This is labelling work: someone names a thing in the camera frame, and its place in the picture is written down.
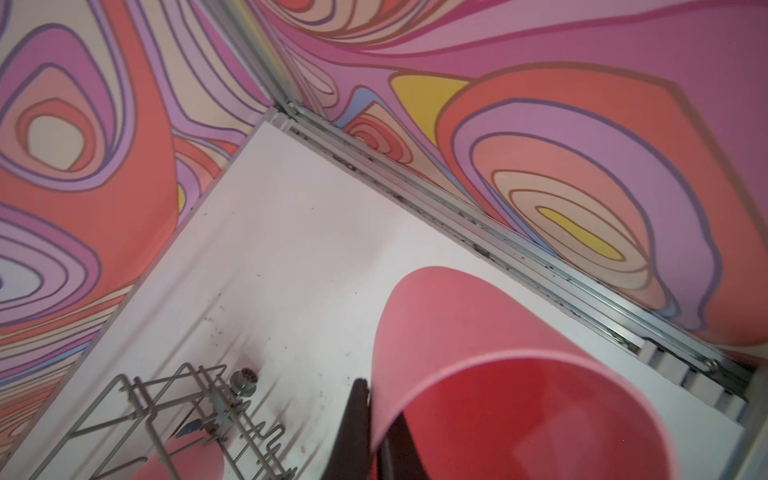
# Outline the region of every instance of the metal frame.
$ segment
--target metal frame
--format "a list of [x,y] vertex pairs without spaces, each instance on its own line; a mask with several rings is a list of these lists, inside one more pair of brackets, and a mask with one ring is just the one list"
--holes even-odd
[[[285,426],[277,424],[269,432],[262,434],[261,430],[266,425],[266,422],[261,422],[259,425],[253,424],[251,418],[246,414],[246,409],[248,406],[250,406],[250,400],[243,401],[242,399],[238,398],[233,393],[232,389],[221,378],[226,368],[226,365],[218,365],[210,368],[204,368],[201,366],[198,367],[198,369],[195,369],[190,363],[184,363],[172,376],[151,380],[149,382],[144,382],[139,377],[135,377],[134,381],[131,382],[128,380],[128,377],[123,374],[115,376],[112,381],[109,382],[109,384],[101,391],[101,393],[99,393],[96,399],[88,406],[85,412],[80,415],[78,420],[67,431],[64,437],[56,444],[48,456],[45,457],[43,462],[32,473],[29,480],[36,480],[40,474],[48,467],[55,456],[61,451],[61,449],[64,448],[64,446],[67,445],[67,443],[69,443],[72,439],[76,439],[89,433],[108,429],[110,427],[131,420],[133,421],[131,427],[123,434],[120,440],[118,440],[112,450],[110,450],[104,460],[102,460],[96,470],[91,474],[91,476],[88,477],[89,480],[100,480],[101,478],[108,477],[109,475],[119,472],[120,470],[123,470],[129,466],[136,465],[137,463],[144,463],[149,459],[145,455],[138,456],[132,460],[123,462],[120,465],[116,465],[106,472],[104,471],[104,469],[107,468],[109,462],[118,453],[123,444],[128,440],[134,430],[136,430],[136,428],[141,423],[144,423],[144,427],[147,430],[147,435],[149,436],[152,446],[160,457],[160,462],[165,466],[166,470],[168,470],[168,473],[173,480],[181,480],[181,478],[176,468],[174,467],[171,458],[174,455],[177,455],[202,442],[218,443],[224,458],[227,460],[239,480],[246,480],[246,477],[243,476],[243,473],[237,465],[237,461],[240,460],[243,457],[243,454],[245,454],[248,450],[250,450],[255,455],[257,461],[261,465],[259,471],[253,477],[250,477],[251,480],[256,480],[259,478],[262,472],[266,473],[264,480],[290,480],[296,474],[297,468],[286,470],[276,456],[280,450],[281,444],[278,443],[275,445],[275,442],[279,440],[280,437],[285,433]],[[218,370],[218,372],[215,374],[215,377],[211,378],[210,373],[214,370]],[[189,395],[177,397],[172,400],[167,400],[162,403],[159,402],[176,380],[187,377],[192,377],[194,379],[195,384],[198,387],[198,391]],[[160,392],[158,392],[155,396],[150,395],[147,387],[161,383],[164,383],[164,385]],[[106,422],[98,423],[97,425],[81,429],[83,423],[88,420],[94,410],[101,404],[101,402],[104,401],[107,395],[109,395],[109,393],[112,392],[114,387],[118,384],[121,385],[119,390],[126,393],[127,403],[131,407],[132,411],[127,415],[117,417],[116,419],[108,420]],[[226,410],[224,412],[214,411],[212,414],[207,415],[200,407],[201,401],[205,398],[211,399],[212,403],[214,403],[215,399],[218,399],[222,402],[222,404],[227,406]],[[210,439],[197,439],[172,452],[169,452],[165,449],[163,441],[158,434],[157,429],[154,427],[154,420],[157,418],[159,412],[173,407],[181,406],[185,403],[191,404],[191,410],[189,413],[187,413],[187,415],[171,435],[174,435],[194,412],[197,412],[200,415],[203,423],[213,421],[217,418],[221,419],[221,416],[224,414],[226,417],[225,419],[228,422],[231,422],[234,428],[240,433],[240,437],[246,439],[246,445],[242,450],[240,450],[240,453],[236,458],[232,458],[232,455],[229,453],[226,446],[227,433],[230,431],[230,428],[227,428],[223,431],[217,430],[212,433]],[[277,435],[275,435],[266,444],[266,453],[262,453],[259,447],[256,445],[256,440],[268,439],[275,433],[277,433]]]
[[[729,391],[737,395],[746,391],[752,372],[718,349],[672,326],[311,112],[296,109],[299,113],[291,117],[288,131],[305,144],[350,170],[354,168],[358,176],[366,177],[367,183],[377,189],[388,189],[386,193],[411,210],[416,207],[420,216],[433,216],[443,223],[443,230],[452,230],[453,237],[610,341],[636,353],[645,340],[650,340]],[[275,115],[267,121],[285,122]]]
[[755,373],[746,397],[750,406],[741,419],[744,434],[723,480],[764,480],[768,477],[768,366]]
[[251,76],[263,83],[264,93],[271,97],[281,110],[289,110],[289,104],[296,102],[293,86],[286,83],[279,72],[273,72],[273,68],[264,60],[271,54],[264,49],[258,38],[249,33],[248,18],[251,18],[258,22],[252,26],[255,26],[267,41],[278,45],[263,18],[254,11],[243,12],[242,5],[237,0],[199,0],[198,3],[214,20],[214,27],[240,63],[250,68]]

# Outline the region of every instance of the wire rack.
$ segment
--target wire rack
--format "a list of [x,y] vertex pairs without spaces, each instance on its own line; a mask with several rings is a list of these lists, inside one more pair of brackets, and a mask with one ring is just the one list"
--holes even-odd
[[[115,376],[112,381],[109,382],[107,387],[101,391],[98,397],[96,397],[96,400],[94,400],[85,412],[83,412],[80,418],[78,418],[77,422],[75,422],[67,431],[64,437],[56,444],[48,456],[45,457],[35,472],[32,473],[29,480],[36,480],[61,449],[71,440],[93,432],[109,429],[125,422],[132,422],[131,426],[107,454],[104,460],[102,460],[101,464],[99,464],[91,476],[88,477],[89,480],[106,478],[132,465],[144,463],[149,459],[147,456],[139,456],[105,470],[134,430],[141,424],[144,424],[154,451],[157,453],[160,462],[165,466],[168,475],[172,480],[184,479],[179,476],[171,459],[175,455],[182,453],[184,450],[202,442],[216,442],[219,444],[224,458],[227,460],[227,463],[232,468],[232,471],[238,480],[257,480],[262,474],[264,474],[262,477],[263,480],[293,480],[296,476],[296,468],[286,470],[277,458],[277,453],[280,450],[281,444],[276,442],[285,433],[285,427],[281,424],[277,424],[268,432],[263,432],[266,428],[266,422],[254,425],[251,418],[246,414],[246,410],[250,406],[250,400],[244,398],[244,396],[248,396],[249,393],[252,394],[253,392],[244,391],[242,386],[234,381],[234,376],[233,380],[230,381],[231,385],[227,384],[227,382],[221,378],[226,369],[226,365],[218,365],[210,368],[200,366],[195,369],[190,363],[184,363],[172,376],[147,382],[142,381],[139,377],[135,377],[134,381],[131,382],[126,375],[120,374]],[[197,391],[188,395],[178,396],[171,400],[161,401],[174,382],[178,379],[187,377],[192,377],[194,379]],[[149,393],[148,387],[159,384],[163,384],[162,388],[156,395],[152,396]],[[98,423],[97,425],[81,428],[91,414],[93,414],[94,410],[96,410],[109,393],[118,386],[119,391],[124,392],[127,396],[127,402],[131,409],[130,413],[117,417],[116,419]],[[210,401],[210,404],[213,406],[213,413],[207,414],[202,409],[200,404],[204,399]],[[202,425],[202,427],[210,434],[210,438],[198,438],[183,447],[169,452],[163,445],[160,434],[154,425],[154,421],[160,412],[184,404],[191,405],[190,411],[171,435],[177,434],[184,428],[185,422],[196,413],[199,417],[198,424]],[[227,436],[233,430],[235,434],[239,433],[240,437],[245,439],[245,446],[235,458],[232,457],[227,447]],[[266,451],[262,452],[257,443],[261,443],[267,439],[269,439],[269,441],[266,444]],[[247,478],[243,476],[243,472],[237,463],[248,451],[255,455],[257,464],[260,465],[260,469],[253,477]]]

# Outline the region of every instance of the swirl pattern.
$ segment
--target swirl pattern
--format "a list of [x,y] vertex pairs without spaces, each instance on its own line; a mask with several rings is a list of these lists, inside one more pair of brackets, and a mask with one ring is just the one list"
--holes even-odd
[[327,41],[377,45],[438,21],[462,0],[262,0],[295,28]]
[[249,3],[317,114],[681,329],[768,342],[764,5]]
[[2,453],[272,102],[188,0],[0,2],[0,35]]

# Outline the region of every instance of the screw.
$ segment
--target screw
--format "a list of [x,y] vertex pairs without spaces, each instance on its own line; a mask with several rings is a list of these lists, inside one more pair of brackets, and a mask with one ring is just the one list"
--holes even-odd
[[710,373],[715,373],[720,369],[720,362],[715,359],[704,359],[702,363],[710,370]]

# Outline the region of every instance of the white panel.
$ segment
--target white panel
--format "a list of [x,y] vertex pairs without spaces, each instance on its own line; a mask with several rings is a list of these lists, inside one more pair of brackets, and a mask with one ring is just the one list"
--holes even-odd
[[676,356],[664,353],[656,370],[670,382],[680,385],[683,383],[683,378],[685,378],[685,374],[688,372],[688,365]]
[[[182,362],[227,362],[259,370],[256,419],[283,419],[285,465],[298,465],[303,480],[319,478],[349,386],[369,377],[389,293],[408,273],[432,265],[495,284],[627,377],[667,422],[681,478],[718,477],[739,425],[268,124],[0,477],[27,478],[115,374],[148,379]],[[91,453],[103,455],[99,439],[84,440],[42,478],[65,480]]]

